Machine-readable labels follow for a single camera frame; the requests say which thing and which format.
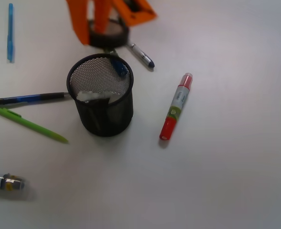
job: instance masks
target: pen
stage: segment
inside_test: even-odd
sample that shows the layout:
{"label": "pen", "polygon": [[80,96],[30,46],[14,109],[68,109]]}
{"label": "pen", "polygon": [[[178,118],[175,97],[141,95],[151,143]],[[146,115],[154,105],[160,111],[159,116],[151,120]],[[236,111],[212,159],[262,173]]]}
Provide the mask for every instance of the pen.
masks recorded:
{"label": "pen", "polygon": [[149,58],[149,56],[146,55],[136,44],[131,43],[130,41],[127,44],[128,47],[131,48],[131,50],[138,56],[140,59],[149,67],[154,68],[153,61]]}
{"label": "pen", "polygon": [[13,61],[13,4],[9,4],[9,24],[8,24],[8,38],[7,38],[7,59]]}
{"label": "pen", "polygon": [[173,133],[174,127],[179,119],[184,103],[186,102],[190,85],[193,81],[193,75],[185,73],[174,94],[173,101],[170,105],[164,126],[162,128],[160,139],[169,140]]}
{"label": "pen", "polygon": [[23,119],[22,116],[20,114],[17,114],[11,110],[8,110],[7,108],[0,108],[0,115],[3,116],[3,117],[6,117],[12,121],[15,121],[29,129],[32,129],[40,134],[43,134],[47,137],[50,137],[54,140],[58,140],[60,142],[63,142],[63,143],[67,143],[68,140],[65,139],[64,137],[62,137],[61,135],[51,131],[51,130],[48,130],[44,127],[41,127],[35,123],[32,123],[26,119]]}
{"label": "pen", "polygon": [[32,94],[32,95],[25,95],[25,96],[1,98],[0,105],[15,104],[15,103],[22,103],[22,102],[37,102],[37,101],[50,100],[50,99],[60,99],[68,96],[69,93],[57,92],[57,93]]}
{"label": "pen", "polygon": [[0,174],[0,189],[6,191],[22,190],[25,187],[25,180],[21,177],[7,174]]}
{"label": "pen", "polygon": [[[108,53],[108,54],[111,54],[114,56],[118,56],[115,49],[104,49],[103,51],[105,53]],[[121,63],[117,60],[114,60],[112,58],[110,58],[110,62],[119,76],[124,77],[128,73],[128,71],[123,63]]]}

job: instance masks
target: mesh cup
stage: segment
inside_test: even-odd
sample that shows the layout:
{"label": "mesh cup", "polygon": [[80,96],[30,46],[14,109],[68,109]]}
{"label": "mesh cup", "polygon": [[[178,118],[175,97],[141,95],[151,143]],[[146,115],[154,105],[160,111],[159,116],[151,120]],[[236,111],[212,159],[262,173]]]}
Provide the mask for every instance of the mesh cup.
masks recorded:
{"label": "mesh cup", "polygon": [[[67,89],[74,99],[82,124],[97,136],[114,136],[124,131],[133,117],[133,72],[121,58],[110,54],[94,54],[83,58],[70,70]],[[108,103],[77,100],[80,91],[111,91],[122,95]]]}

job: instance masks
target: white table surface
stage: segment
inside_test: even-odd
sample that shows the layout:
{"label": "white table surface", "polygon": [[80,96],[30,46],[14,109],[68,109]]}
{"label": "white table surface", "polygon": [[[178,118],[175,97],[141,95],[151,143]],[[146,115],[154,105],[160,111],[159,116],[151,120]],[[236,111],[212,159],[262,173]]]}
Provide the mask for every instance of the white table surface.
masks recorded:
{"label": "white table surface", "polygon": [[[0,1],[0,97],[66,91],[83,46],[64,0]],[[0,116],[0,173],[30,190],[0,193],[0,229],[281,229],[281,0],[151,0],[159,17],[131,30],[154,61],[134,72],[131,124],[100,138],[73,100],[13,110],[65,145]],[[159,142],[176,87],[194,75],[169,144]]]}

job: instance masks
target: blue pen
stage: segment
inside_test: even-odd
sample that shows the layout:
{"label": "blue pen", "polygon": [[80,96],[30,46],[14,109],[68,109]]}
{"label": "blue pen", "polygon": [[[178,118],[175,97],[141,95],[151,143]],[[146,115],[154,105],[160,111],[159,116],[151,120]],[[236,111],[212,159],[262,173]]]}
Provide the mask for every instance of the blue pen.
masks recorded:
{"label": "blue pen", "polygon": [[7,59],[13,62],[13,4],[9,4],[9,25],[7,38]]}
{"label": "blue pen", "polygon": [[22,102],[37,102],[42,100],[50,100],[50,99],[60,99],[68,97],[69,93],[66,92],[57,92],[57,93],[46,93],[46,94],[32,94],[26,96],[17,96],[17,97],[9,97],[9,98],[1,98],[0,105],[5,104],[16,104]]}
{"label": "blue pen", "polygon": [[[118,56],[115,49],[104,49],[104,52],[114,56]],[[112,58],[110,58],[110,62],[119,76],[125,77],[128,74],[128,70],[122,62],[114,60]]]}

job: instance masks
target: blue pen cap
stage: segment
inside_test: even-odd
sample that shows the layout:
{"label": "blue pen cap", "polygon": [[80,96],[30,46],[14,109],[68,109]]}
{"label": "blue pen cap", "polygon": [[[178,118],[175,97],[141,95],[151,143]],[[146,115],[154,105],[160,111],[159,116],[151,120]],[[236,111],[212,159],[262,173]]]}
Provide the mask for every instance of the blue pen cap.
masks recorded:
{"label": "blue pen cap", "polygon": [[13,4],[9,4],[9,15],[13,15]]}

